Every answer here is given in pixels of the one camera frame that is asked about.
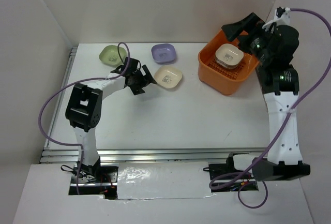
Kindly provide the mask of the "green plate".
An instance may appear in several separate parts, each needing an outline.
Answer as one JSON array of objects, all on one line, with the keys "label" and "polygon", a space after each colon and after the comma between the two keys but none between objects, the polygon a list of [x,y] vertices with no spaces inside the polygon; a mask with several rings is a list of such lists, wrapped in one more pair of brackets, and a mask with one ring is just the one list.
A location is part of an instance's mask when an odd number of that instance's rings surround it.
[{"label": "green plate", "polygon": [[111,67],[122,65],[126,57],[127,51],[122,47],[117,48],[116,45],[106,46],[99,54],[100,61]]}]

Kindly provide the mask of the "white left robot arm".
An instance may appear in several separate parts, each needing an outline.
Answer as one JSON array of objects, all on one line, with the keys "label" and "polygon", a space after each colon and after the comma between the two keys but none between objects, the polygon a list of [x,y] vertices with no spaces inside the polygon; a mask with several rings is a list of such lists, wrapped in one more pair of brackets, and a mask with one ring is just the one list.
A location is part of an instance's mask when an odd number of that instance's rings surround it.
[{"label": "white left robot arm", "polygon": [[90,182],[102,176],[101,160],[96,146],[96,126],[101,120],[102,101],[111,94],[130,88],[134,95],[145,93],[144,88],[157,82],[146,65],[125,58],[125,63],[111,71],[108,77],[90,84],[74,85],[65,117],[75,132],[79,150],[78,167]]}]

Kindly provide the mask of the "purple plate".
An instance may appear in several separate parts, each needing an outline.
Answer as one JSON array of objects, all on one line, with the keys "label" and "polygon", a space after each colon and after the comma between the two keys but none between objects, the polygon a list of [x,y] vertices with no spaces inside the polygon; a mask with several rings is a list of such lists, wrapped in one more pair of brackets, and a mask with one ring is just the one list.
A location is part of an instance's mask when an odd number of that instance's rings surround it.
[{"label": "purple plate", "polygon": [[175,47],[169,43],[156,44],[151,48],[152,58],[158,64],[175,62],[177,54]]}]

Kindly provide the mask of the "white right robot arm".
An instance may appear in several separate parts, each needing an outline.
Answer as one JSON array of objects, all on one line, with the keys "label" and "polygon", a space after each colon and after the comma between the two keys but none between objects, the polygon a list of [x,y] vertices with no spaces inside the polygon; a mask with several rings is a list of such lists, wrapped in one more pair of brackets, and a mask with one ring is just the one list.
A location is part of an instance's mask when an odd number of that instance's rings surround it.
[{"label": "white right robot arm", "polygon": [[299,32],[290,26],[290,9],[278,8],[273,20],[264,22],[255,13],[222,26],[227,41],[238,40],[238,48],[255,56],[257,76],[266,103],[270,144],[261,159],[249,154],[230,154],[225,172],[237,178],[249,166],[257,181],[293,180],[310,174],[303,162],[297,134],[296,107],[299,76],[291,65],[299,46]]}]

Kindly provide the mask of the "cream plate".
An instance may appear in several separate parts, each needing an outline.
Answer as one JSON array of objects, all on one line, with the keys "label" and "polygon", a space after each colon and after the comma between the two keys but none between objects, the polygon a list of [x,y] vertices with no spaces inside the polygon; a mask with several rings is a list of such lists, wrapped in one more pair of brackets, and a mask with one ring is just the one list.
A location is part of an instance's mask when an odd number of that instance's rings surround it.
[{"label": "cream plate", "polygon": [[244,53],[240,49],[238,49],[236,46],[234,46],[230,43],[225,43],[217,49],[217,51],[215,52],[215,56],[218,58],[232,56],[232,57],[240,60],[240,62],[241,62],[242,59],[244,58]]},{"label": "cream plate", "polygon": [[161,66],[154,74],[157,84],[165,89],[174,89],[182,78],[183,73],[171,65]]}]

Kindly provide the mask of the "aluminium rail frame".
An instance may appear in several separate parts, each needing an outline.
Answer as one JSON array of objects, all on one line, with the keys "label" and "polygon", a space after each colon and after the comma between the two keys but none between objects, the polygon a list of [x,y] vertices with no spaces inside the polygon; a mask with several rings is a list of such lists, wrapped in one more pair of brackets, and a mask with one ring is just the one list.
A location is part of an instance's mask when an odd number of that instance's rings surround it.
[{"label": "aluminium rail frame", "polygon": [[102,163],[216,161],[230,152],[260,154],[269,143],[269,126],[257,75],[224,96],[198,78],[203,43],[174,47],[174,67],[183,74],[174,89],[151,84],[135,96],[126,88],[103,101],[96,128]]}]

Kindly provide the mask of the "orange plastic bin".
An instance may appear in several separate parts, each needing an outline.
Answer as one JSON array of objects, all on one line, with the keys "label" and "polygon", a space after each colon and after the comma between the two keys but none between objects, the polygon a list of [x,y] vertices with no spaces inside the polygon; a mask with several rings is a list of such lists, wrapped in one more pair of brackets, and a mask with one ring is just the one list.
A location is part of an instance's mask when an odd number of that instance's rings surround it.
[{"label": "orange plastic bin", "polygon": [[255,71],[259,64],[253,55],[244,54],[242,61],[234,69],[226,69],[215,61],[215,53],[223,44],[238,45],[238,40],[228,41],[224,31],[220,31],[198,54],[198,77],[223,95],[232,95]]}]

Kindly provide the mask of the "brown plate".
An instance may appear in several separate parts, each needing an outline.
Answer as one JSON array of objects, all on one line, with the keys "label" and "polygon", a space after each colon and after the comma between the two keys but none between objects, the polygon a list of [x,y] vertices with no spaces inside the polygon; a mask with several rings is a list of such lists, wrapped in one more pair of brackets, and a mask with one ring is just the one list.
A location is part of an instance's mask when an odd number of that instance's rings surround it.
[{"label": "brown plate", "polygon": [[221,57],[221,58],[218,58],[215,56],[215,62],[217,64],[219,64],[220,66],[222,66],[223,68],[225,69],[235,69],[239,63],[240,63],[240,60],[230,56],[230,57]]}]

